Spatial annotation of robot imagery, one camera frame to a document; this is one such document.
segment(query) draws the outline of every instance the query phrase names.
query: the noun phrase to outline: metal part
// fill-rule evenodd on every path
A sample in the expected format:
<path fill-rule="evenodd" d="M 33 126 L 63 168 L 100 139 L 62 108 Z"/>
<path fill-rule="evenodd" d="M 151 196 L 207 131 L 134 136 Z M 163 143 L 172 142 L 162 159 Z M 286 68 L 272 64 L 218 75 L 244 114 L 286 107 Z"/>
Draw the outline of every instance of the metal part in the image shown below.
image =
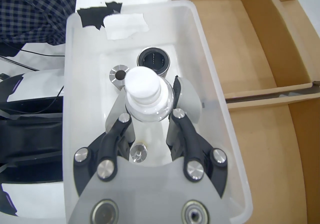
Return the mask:
<path fill-rule="evenodd" d="M 220 164 L 223 164 L 227 159 L 225 152 L 222 151 L 221 149 L 214 149 L 213 150 L 213 157 Z"/>
<path fill-rule="evenodd" d="M 115 85 L 117 89 L 121 89 L 125 86 L 125 76 L 129 68 L 125 65 L 116 65 L 113 67 L 109 73 L 109 79 L 112 84 Z"/>
<path fill-rule="evenodd" d="M 158 76 L 166 78 L 170 67 L 170 57 L 160 48 L 147 47 L 138 55 L 137 66 L 148 67 Z"/>
<path fill-rule="evenodd" d="M 35 68 L 30 67 L 30 66 L 18 63 L 18 62 L 13 61 L 13 60 L 10 60 L 10 59 L 8 59 L 7 57 L 4 57 L 4 56 L 0 56 L 0 60 L 5 61 L 5 62 L 10 63 L 10 64 L 13 64 L 13 65 L 18 65 L 18 66 L 24 67 L 24 68 L 32 70 L 32 71 L 39 71 L 38 69 L 35 69 Z"/>
<path fill-rule="evenodd" d="M 119 116 L 119 121 L 122 122 L 122 123 L 126 123 L 130 120 L 130 114 L 128 113 L 122 113 L 120 116 Z"/>
<path fill-rule="evenodd" d="M 205 174 L 202 164 L 195 160 L 186 164 L 186 171 L 193 180 L 200 180 Z"/>
<path fill-rule="evenodd" d="M 111 160 L 103 160 L 97 167 L 97 175 L 100 179 L 106 179 L 112 175 L 115 165 Z"/>
<path fill-rule="evenodd" d="M 133 145 L 130 151 L 130 155 L 134 163 L 143 162 L 146 159 L 147 154 L 148 154 L 148 150 L 146 146 L 141 142 Z"/>
<path fill-rule="evenodd" d="M 182 221 L 184 224 L 208 224 L 209 215 L 200 202 L 190 200 L 183 206 Z"/>
<path fill-rule="evenodd" d="M 88 157 L 89 150 L 87 148 L 81 148 L 76 151 L 74 155 L 74 160 L 78 163 L 83 162 Z"/>
<path fill-rule="evenodd" d="M 95 205 L 91 216 L 92 224 L 116 224 L 119 219 L 119 209 L 115 202 L 106 199 Z"/>
<path fill-rule="evenodd" d="M 182 119 L 186 114 L 185 112 L 180 109 L 180 108 L 175 108 L 173 111 L 172 111 L 172 114 L 177 118 L 177 119 Z"/>

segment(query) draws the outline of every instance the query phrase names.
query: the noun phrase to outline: person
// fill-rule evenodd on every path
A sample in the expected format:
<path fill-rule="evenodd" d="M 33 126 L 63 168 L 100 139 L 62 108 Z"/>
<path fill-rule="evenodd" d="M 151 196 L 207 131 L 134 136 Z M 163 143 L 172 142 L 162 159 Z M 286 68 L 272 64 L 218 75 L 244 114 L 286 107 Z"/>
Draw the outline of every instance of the person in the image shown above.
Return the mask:
<path fill-rule="evenodd" d="M 0 55 L 15 56 L 26 43 L 65 43 L 76 0 L 0 0 Z"/>

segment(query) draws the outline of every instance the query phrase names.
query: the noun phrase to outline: metal screw cap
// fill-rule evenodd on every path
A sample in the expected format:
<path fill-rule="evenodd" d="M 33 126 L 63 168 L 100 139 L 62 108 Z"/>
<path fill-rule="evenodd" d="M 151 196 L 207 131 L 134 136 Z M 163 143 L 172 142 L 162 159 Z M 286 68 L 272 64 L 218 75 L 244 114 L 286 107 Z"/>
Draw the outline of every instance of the metal screw cap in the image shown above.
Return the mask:
<path fill-rule="evenodd" d="M 97 167 L 97 174 L 100 179 L 110 177 L 115 170 L 115 165 L 111 160 L 104 160 Z"/>
<path fill-rule="evenodd" d="M 119 121 L 122 122 L 122 123 L 126 123 L 130 120 L 130 115 L 128 113 L 122 113 L 120 116 L 119 116 Z"/>
<path fill-rule="evenodd" d="M 180 109 L 180 108 L 175 108 L 173 111 L 172 111 L 172 114 L 177 118 L 177 119 L 182 119 L 186 114 L 185 112 Z"/>
<path fill-rule="evenodd" d="M 147 148 L 141 142 L 136 143 L 134 146 L 132 146 L 130 151 L 130 155 L 134 163 L 143 162 L 146 159 L 147 154 L 148 154 Z"/>
<path fill-rule="evenodd" d="M 214 149 L 213 150 L 213 157 L 220 164 L 223 164 L 227 159 L 225 152 L 222 151 L 221 149 Z"/>
<path fill-rule="evenodd" d="M 186 164 L 186 171 L 193 180 L 200 180 L 205 174 L 202 164 L 195 160 Z"/>
<path fill-rule="evenodd" d="M 76 151 L 74 160 L 78 163 L 83 162 L 88 157 L 89 150 L 87 148 L 81 148 Z"/>

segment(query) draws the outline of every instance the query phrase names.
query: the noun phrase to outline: metal ring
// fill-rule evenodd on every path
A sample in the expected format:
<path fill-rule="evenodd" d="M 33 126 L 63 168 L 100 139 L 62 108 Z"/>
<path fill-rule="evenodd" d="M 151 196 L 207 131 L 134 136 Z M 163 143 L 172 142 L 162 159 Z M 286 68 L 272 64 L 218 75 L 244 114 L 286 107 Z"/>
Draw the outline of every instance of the metal ring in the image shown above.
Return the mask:
<path fill-rule="evenodd" d="M 116 224 L 118 222 L 118 219 L 119 219 L 118 206 L 114 201 L 110 199 L 104 199 L 98 202 L 94 206 L 91 213 L 92 224 Z"/>
<path fill-rule="evenodd" d="M 182 222 L 183 224 L 208 224 L 208 211 L 199 201 L 190 200 L 182 208 Z"/>

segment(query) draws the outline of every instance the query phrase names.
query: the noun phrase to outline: black cable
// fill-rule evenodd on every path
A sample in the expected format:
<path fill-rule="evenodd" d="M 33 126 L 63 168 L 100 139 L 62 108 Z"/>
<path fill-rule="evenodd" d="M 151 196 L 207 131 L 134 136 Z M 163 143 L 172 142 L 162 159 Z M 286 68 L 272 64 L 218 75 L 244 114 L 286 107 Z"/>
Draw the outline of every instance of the black cable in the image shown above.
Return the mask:
<path fill-rule="evenodd" d="M 2 107 L 1 109 L 2 109 L 2 110 L 5 110 L 5 111 L 15 111 L 15 112 L 19 112 L 19 113 L 21 113 L 21 114 L 39 114 L 39 113 L 41 113 L 41 112 L 46 111 L 48 108 L 50 108 L 50 107 L 57 101 L 57 99 L 58 99 L 61 91 L 63 90 L 63 88 L 64 88 L 64 86 L 60 89 L 58 95 L 57 95 L 57 96 L 55 97 L 55 99 L 50 103 L 50 105 L 47 106 L 47 107 L 45 107 L 45 108 L 44 108 L 43 110 L 41 110 L 41 111 L 37 111 L 37 112 L 24 112 L 24 111 L 19 111 L 19 110 L 10 109 L 10 108 L 3 108 L 3 107 Z"/>
<path fill-rule="evenodd" d="M 20 50 L 20 51 L 31 53 L 31 54 L 35 54 L 35 55 L 49 56 L 49 57 L 65 57 L 64 55 L 49 55 L 49 54 L 42 54 L 42 53 L 37 53 L 37 52 L 34 52 L 34 51 L 27 51 L 27 50 Z"/>
<path fill-rule="evenodd" d="M 49 57 L 65 57 L 64 55 L 49 55 L 49 54 L 42 54 L 42 53 L 38 53 L 38 52 L 34 52 L 34 51 L 27 51 L 27 50 L 22 50 L 22 49 L 18 49 L 16 47 L 13 47 L 11 45 L 9 45 L 8 43 L 6 43 L 5 41 L 2 41 L 5 45 L 9 46 L 12 49 L 15 50 L 19 50 L 19 51 L 23 51 L 23 52 L 27 52 L 27 53 L 31 53 L 31 54 L 35 54 L 35 55 L 43 55 L 43 56 L 49 56 Z"/>

